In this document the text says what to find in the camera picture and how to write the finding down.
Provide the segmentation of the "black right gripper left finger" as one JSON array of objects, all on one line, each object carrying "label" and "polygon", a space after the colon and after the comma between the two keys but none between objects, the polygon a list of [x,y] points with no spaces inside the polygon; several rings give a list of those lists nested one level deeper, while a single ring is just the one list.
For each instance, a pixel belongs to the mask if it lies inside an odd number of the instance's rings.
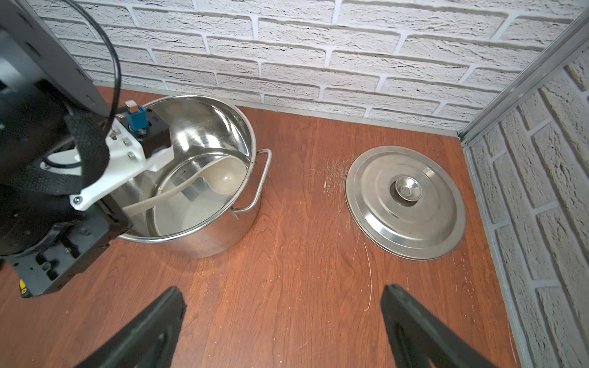
[{"label": "black right gripper left finger", "polygon": [[179,288],[168,288],[78,366],[170,367],[186,310]]}]

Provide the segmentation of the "stainless steel pot lid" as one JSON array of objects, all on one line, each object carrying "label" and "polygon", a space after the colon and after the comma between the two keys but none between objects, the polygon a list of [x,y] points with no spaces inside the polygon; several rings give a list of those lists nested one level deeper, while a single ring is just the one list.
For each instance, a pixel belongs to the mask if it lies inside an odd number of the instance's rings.
[{"label": "stainless steel pot lid", "polygon": [[455,182],[435,161],[409,148],[362,153],[348,170],[345,194],[362,233],[403,259],[440,259],[466,232],[466,205]]}]

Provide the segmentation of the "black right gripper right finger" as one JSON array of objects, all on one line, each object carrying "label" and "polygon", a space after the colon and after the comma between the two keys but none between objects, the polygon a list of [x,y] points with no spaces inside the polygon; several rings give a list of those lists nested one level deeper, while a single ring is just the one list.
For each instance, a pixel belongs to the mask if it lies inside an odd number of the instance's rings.
[{"label": "black right gripper right finger", "polygon": [[398,367],[493,367],[400,285],[387,285],[381,312]]}]

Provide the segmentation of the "beige plastic ladle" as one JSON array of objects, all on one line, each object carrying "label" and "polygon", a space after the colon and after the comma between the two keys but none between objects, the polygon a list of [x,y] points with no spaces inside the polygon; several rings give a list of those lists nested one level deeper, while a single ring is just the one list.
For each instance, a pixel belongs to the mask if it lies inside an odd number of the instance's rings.
[{"label": "beige plastic ladle", "polygon": [[240,159],[234,156],[223,156],[206,164],[200,171],[171,190],[167,190],[133,205],[125,206],[123,210],[128,216],[136,216],[180,194],[197,181],[197,179],[203,179],[215,193],[224,196],[233,195],[242,185],[247,172],[247,165]]}]

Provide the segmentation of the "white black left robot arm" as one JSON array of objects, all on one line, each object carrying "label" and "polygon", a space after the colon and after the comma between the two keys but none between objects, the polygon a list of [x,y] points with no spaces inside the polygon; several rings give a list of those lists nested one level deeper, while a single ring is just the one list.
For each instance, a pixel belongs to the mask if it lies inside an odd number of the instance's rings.
[{"label": "white black left robot arm", "polygon": [[2,2],[1,260],[23,298],[60,291],[131,227],[111,194],[71,203],[106,172],[114,111],[28,4]]}]

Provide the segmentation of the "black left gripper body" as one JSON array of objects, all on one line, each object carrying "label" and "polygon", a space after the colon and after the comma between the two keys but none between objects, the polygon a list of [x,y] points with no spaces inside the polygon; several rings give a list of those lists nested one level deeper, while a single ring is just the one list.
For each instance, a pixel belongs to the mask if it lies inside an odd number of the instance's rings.
[{"label": "black left gripper body", "polygon": [[77,219],[54,225],[31,248],[6,257],[19,277],[21,297],[60,291],[132,225],[129,216],[114,202],[97,202],[79,213]]}]

